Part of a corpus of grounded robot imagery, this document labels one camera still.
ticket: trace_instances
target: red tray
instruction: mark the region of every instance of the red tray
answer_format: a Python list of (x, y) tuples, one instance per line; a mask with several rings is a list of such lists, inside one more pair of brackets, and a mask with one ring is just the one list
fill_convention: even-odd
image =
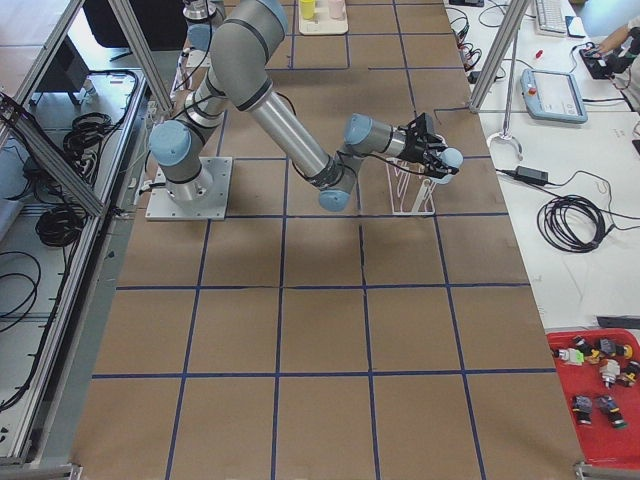
[[(628, 344), (633, 348), (633, 359), (640, 360), (640, 347), (636, 338), (623, 329), (582, 330), (579, 332), (557, 332), (547, 334), (551, 348), (575, 347), (572, 339), (580, 335), (593, 344), (600, 338), (610, 338), (616, 343)], [(624, 368), (628, 360), (616, 357), (620, 367)], [(631, 388), (614, 385), (607, 389), (600, 379), (599, 365), (584, 363), (582, 366), (566, 365), (555, 359), (556, 370), (562, 383), (565, 400), (571, 411), (572, 399), (575, 395), (586, 395), (593, 402), (591, 425), (576, 422), (573, 412), (571, 416), (578, 434), (578, 440), (587, 463), (605, 468), (640, 468), (640, 381)], [(607, 416), (595, 404), (595, 398), (611, 395), (628, 426), (614, 429)]]

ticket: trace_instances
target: metal base plate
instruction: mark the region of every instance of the metal base plate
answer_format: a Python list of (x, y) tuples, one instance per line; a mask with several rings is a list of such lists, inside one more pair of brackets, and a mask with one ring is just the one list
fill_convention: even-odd
[[(202, 165), (213, 177), (213, 186), (209, 193), (189, 203), (176, 202), (166, 188), (155, 188), (151, 192), (147, 206), (147, 220), (224, 220), (229, 199), (231, 182), (231, 157), (202, 157)], [(161, 169), (155, 183), (164, 183), (165, 177)]]

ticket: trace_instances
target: yellow cup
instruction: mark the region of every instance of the yellow cup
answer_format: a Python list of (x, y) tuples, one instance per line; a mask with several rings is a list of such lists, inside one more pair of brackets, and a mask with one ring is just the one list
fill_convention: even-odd
[(300, 0), (300, 10), (302, 10), (302, 18), (313, 20), (316, 11), (316, 0)]

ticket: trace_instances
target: cup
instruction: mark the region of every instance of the cup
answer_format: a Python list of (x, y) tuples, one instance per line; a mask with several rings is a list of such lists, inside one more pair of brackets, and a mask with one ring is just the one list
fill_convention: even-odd
[(344, 0), (329, 0), (329, 16), (334, 20), (344, 18)]
[(302, 11), (302, 18), (313, 20), (316, 12), (316, 0), (300, 0), (300, 10)]

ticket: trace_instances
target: keyboard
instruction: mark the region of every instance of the keyboard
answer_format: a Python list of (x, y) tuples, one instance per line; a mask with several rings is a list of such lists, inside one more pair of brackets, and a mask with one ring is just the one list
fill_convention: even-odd
[(567, 25), (562, 14), (561, 0), (535, 0), (536, 31), (540, 35), (565, 37)]

